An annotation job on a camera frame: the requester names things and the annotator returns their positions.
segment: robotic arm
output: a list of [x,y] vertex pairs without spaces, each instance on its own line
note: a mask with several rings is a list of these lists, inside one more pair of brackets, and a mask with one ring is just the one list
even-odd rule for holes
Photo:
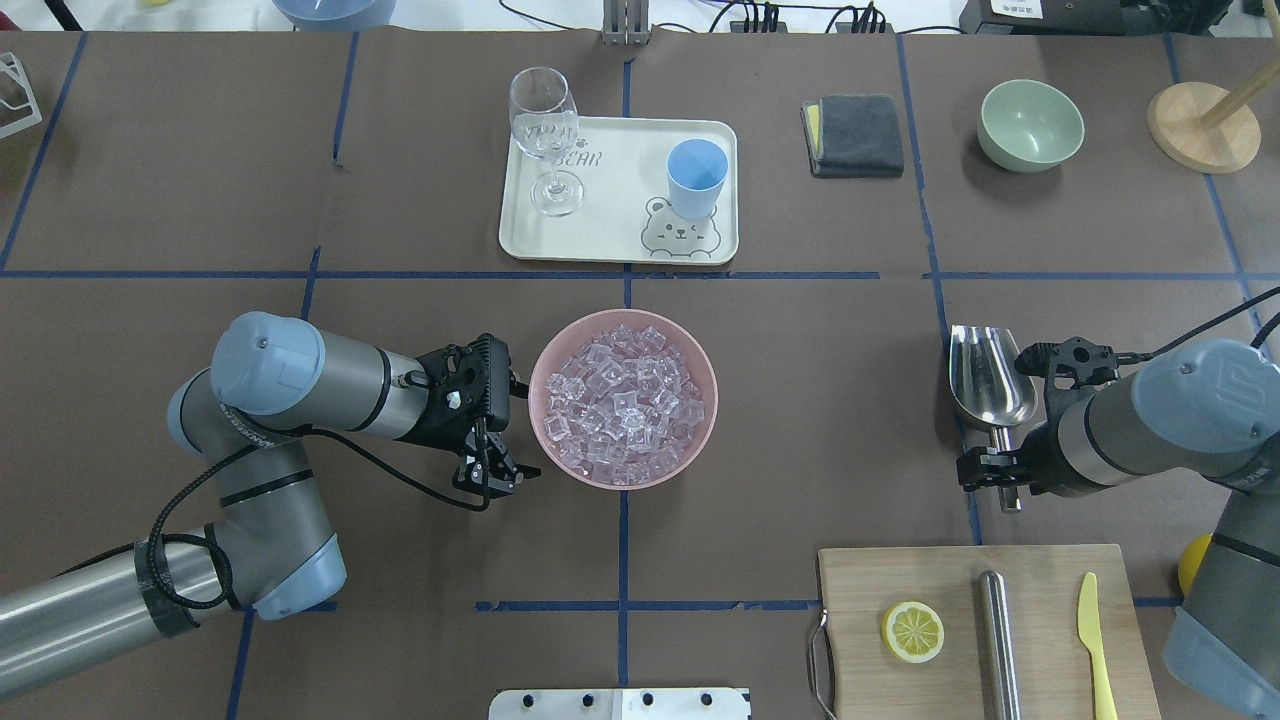
[[1226,707],[1280,717],[1280,368],[1229,340],[1152,357],[1076,337],[1025,348],[1015,369],[1043,378],[1048,419],[1018,450],[963,455],[960,484],[1079,497],[1188,468],[1235,491],[1164,660]]
[[[451,505],[484,510],[536,468],[507,454],[499,432],[509,396],[527,397],[506,343],[483,334],[417,359],[291,318],[248,313],[214,351],[212,366],[169,405],[169,430],[210,471],[165,509],[150,538],[124,552],[0,597],[0,700],[54,682],[243,606],[278,620],[346,582],[300,439],[364,432],[458,455],[453,486],[479,495]],[[216,474],[225,519],[164,536],[169,511]]]

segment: green bowl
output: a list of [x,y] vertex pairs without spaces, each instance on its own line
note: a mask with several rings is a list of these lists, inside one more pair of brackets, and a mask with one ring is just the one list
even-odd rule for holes
[[1011,79],[991,88],[982,101],[978,143],[1006,170],[1047,170],[1075,155],[1083,142],[1080,110],[1051,85]]

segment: folded gray cloth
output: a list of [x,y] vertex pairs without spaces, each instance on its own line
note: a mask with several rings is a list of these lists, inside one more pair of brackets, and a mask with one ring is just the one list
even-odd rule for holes
[[803,114],[814,176],[902,177],[902,133],[888,95],[827,95],[805,102]]

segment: glass base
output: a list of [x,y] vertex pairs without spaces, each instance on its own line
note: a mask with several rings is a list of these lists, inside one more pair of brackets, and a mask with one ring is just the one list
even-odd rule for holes
[[582,181],[573,173],[543,173],[534,181],[534,208],[544,215],[568,215],[582,204]]

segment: wooden cutting board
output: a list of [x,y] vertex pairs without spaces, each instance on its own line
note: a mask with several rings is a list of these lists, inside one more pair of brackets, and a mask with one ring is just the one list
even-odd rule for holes
[[[1160,719],[1119,546],[828,548],[818,565],[841,720],[995,717],[977,589],[983,570],[1009,583],[1023,717],[1093,717],[1089,653],[1075,633],[1080,580],[1093,571],[1120,720]],[[881,642],[884,611],[908,600],[933,607],[946,632],[942,652],[920,665]]]

